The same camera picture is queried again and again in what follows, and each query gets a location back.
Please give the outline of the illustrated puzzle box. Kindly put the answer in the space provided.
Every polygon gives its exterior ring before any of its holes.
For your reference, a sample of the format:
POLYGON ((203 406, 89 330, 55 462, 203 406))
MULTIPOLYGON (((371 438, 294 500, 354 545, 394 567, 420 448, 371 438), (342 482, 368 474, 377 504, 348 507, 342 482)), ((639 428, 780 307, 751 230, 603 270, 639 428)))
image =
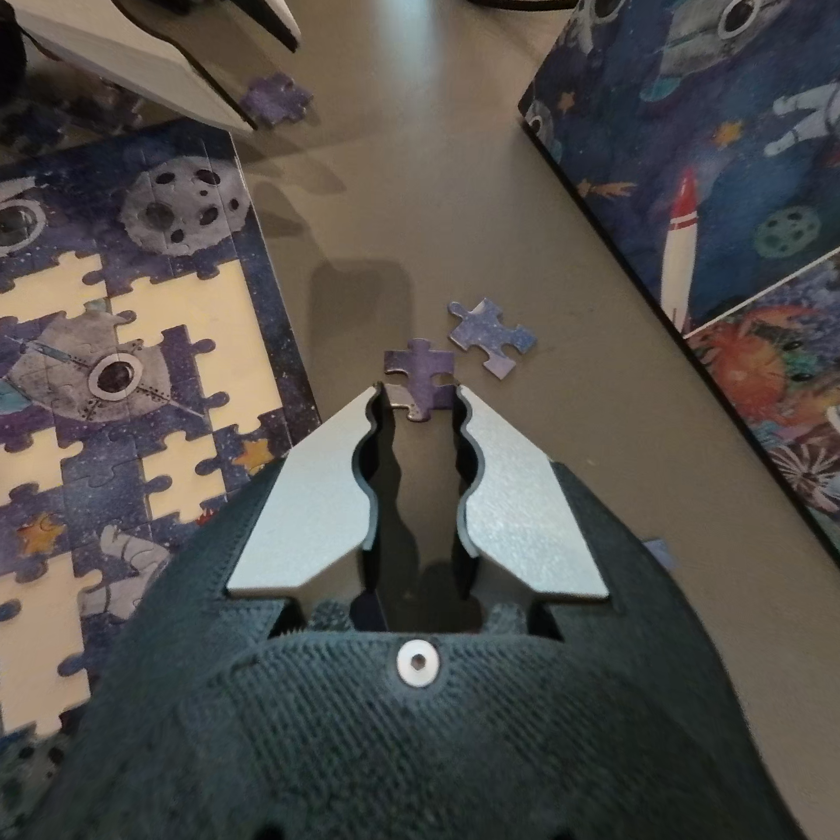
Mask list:
POLYGON ((838 556, 839 2, 576 2, 518 107, 838 556))

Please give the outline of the dark purple puzzle piece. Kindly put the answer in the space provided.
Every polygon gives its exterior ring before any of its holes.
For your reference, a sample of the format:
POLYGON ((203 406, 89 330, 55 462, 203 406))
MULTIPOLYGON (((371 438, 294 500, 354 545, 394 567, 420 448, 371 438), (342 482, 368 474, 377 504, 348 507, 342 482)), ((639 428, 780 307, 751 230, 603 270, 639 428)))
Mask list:
POLYGON ((407 420, 428 422, 434 411, 450 411, 455 403, 455 384, 440 384, 436 377, 455 375, 453 351, 436 350, 427 339, 410 339, 404 350, 383 353, 383 371, 387 375, 405 377, 403 383, 384 383, 392 408, 404 408, 407 420))

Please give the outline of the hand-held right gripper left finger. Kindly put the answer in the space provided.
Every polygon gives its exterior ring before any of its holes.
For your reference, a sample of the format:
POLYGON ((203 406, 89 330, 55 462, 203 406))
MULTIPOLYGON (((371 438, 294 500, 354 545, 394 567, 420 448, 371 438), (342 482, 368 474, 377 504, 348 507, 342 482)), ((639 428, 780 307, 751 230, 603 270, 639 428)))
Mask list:
POLYGON ((382 383, 376 383, 285 457, 227 580, 237 599, 287 598, 306 617, 325 602, 349 608, 369 588, 375 546, 382 383))

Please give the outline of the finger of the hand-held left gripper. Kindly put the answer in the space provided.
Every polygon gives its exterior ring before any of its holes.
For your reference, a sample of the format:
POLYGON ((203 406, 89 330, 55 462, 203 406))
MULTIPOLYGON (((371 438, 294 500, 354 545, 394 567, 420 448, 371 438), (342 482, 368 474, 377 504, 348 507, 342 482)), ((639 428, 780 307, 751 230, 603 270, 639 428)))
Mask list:
MULTIPOLYGON (((110 3, 114 7, 114 18, 110 23, 110 35, 120 37, 126 45, 135 47, 181 50, 182 46, 165 30, 155 28, 154 23, 168 20, 187 22, 207 9, 221 7, 224 2, 206 1, 141 1, 110 3)), ((233 1, 228 5, 236 7, 244 16, 266 31, 274 40, 280 42, 290 52, 298 50, 301 43, 301 29, 294 18, 287 2, 274 1, 233 1)))
POLYGON ((14 7, 17 24, 52 55, 228 132, 258 124, 201 63, 122 7, 14 7))

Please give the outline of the space jigsaw puzzle board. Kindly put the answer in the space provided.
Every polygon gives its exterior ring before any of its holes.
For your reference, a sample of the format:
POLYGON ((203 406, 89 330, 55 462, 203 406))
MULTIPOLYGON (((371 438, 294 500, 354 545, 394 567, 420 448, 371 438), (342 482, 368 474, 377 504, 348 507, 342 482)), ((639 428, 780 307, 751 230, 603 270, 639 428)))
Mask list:
POLYGON ((183 543, 319 423, 229 136, 2 164, 2 778, 48 782, 183 543))

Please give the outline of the pale lavender puzzle piece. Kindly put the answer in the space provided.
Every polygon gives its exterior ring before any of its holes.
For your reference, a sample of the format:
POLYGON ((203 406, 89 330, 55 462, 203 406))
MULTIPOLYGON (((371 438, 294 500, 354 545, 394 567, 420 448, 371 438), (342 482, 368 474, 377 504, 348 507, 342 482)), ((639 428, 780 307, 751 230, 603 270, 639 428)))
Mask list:
POLYGON ((487 356, 483 366, 500 381, 516 367, 516 362, 504 351, 505 347, 526 354, 537 342, 533 332, 522 325, 510 328, 503 324, 501 308, 486 297, 472 309, 451 301, 447 310, 459 319, 459 324, 448 334, 449 340, 462 351, 481 348, 487 356))

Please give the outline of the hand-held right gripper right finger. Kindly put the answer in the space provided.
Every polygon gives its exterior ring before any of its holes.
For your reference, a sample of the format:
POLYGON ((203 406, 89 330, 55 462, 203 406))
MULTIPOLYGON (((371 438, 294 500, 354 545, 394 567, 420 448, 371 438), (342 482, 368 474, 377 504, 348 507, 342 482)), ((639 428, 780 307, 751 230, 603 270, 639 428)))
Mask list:
POLYGON ((460 480, 455 579, 498 605, 603 603, 610 593, 554 462, 465 385, 455 390, 460 480))

